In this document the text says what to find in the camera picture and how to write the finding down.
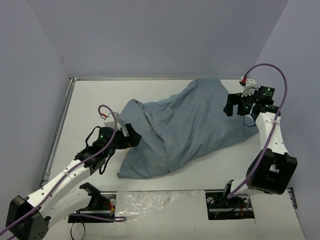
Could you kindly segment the blue striped pillowcase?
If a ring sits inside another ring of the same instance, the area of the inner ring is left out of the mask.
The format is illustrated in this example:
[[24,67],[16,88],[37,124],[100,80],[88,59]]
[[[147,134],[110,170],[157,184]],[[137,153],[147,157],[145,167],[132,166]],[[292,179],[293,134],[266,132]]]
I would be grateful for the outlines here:
[[216,77],[198,78],[178,94],[157,102],[131,99],[118,117],[141,135],[123,159],[119,178],[164,176],[191,160],[242,143],[258,133],[223,109],[228,91]]

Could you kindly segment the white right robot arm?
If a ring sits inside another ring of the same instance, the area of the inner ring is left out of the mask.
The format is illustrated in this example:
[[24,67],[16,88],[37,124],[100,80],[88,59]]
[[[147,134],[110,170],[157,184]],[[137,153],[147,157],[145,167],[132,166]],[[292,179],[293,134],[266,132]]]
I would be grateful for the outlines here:
[[249,166],[243,182],[222,193],[221,199],[226,206],[238,203],[246,190],[283,194],[298,166],[282,138],[280,107],[274,105],[274,92],[274,88],[266,86],[246,87],[243,92],[227,96],[224,113],[231,117],[233,107],[237,106],[237,115],[252,117],[258,128],[261,151]]

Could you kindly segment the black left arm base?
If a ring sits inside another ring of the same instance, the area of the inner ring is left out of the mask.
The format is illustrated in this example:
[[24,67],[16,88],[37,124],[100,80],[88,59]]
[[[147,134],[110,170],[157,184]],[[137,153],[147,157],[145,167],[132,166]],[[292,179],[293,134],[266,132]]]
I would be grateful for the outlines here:
[[116,198],[115,192],[103,193],[91,183],[80,185],[79,189],[88,197],[88,204],[78,209],[75,214],[89,215],[97,218],[115,219]]

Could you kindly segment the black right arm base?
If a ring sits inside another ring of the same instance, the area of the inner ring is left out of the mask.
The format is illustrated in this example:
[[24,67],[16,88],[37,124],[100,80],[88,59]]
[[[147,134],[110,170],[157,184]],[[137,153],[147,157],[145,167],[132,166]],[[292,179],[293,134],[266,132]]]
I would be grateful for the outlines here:
[[230,183],[227,183],[224,189],[205,191],[208,219],[210,221],[254,219],[250,199],[247,196],[228,198],[230,192]]

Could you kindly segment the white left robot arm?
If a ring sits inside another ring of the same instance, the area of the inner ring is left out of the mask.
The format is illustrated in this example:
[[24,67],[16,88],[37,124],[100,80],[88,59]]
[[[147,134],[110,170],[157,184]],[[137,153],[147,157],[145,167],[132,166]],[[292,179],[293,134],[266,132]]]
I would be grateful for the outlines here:
[[41,240],[49,230],[54,217],[52,208],[76,185],[98,171],[115,154],[116,150],[136,147],[138,134],[130,123],[121,127],[99,128],[97,140],[76,154],[74,160],[45,186],[26,197],[17,195],[11,200],[4,234],[10,231],[18,240]]

